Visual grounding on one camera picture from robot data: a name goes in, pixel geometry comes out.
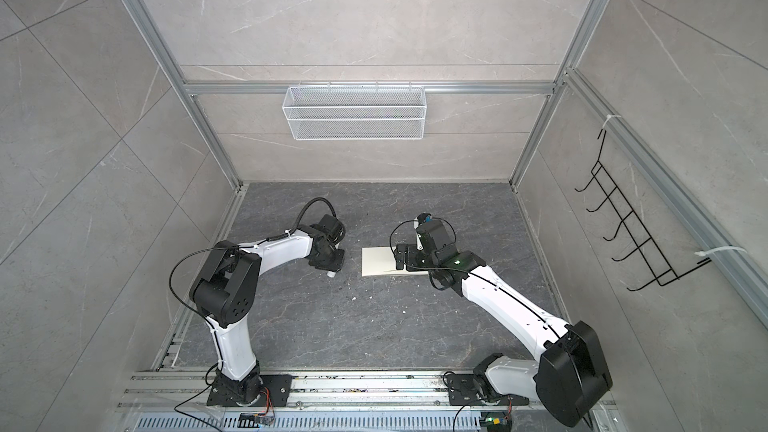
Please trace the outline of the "cream paper envelope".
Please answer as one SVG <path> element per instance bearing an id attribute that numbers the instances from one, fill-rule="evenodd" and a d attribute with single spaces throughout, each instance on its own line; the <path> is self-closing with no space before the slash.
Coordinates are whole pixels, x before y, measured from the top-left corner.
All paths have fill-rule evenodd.
<path id="1" fill-rule="evenodd" d="M 376 276 L 426 276 L 426 271 L 397 269 L 389 247 L 365 247 L 362 249 L 361 275 Z"/>

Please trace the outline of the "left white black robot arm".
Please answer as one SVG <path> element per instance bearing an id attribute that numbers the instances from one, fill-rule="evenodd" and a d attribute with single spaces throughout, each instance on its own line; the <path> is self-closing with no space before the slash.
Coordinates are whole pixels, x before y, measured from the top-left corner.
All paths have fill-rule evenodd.
<path id="1" fill-rule="evenodd" d="M 300 224 L 255 243 L 221 241 L 210 251 L 189 297 L 213 338 L 218 360 L 213 387 L 218 392 L 239 405 L 260 398 L 263 382 L 248 332 L 260 277 L 298 259 L 335 274 L 344 261 L 338 247 L 344 235 L 342 222 L 325 215 L 316 224 Z"/>

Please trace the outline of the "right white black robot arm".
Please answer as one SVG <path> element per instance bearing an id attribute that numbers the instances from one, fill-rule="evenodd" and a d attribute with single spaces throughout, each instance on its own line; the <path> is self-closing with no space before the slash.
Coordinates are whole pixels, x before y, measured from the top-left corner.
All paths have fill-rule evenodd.
<path id="1" fill-rule="evenodd" d="M 423 213 L 409 224 L 415 241 L 388 245 L 396 269 L 425 272 L 435 289 L 451 290 L 481 307 L 531 355 L 528 360 L 501 353 L 488 356 L 473 370 L 470 402 L 525 398 L 539 402 L 566 427 L 588 422 L 591 409 L 613 386 L 594 329 L 547 312 L 507 284 L 480 256 L 459 250 L 448 221 Z"/>

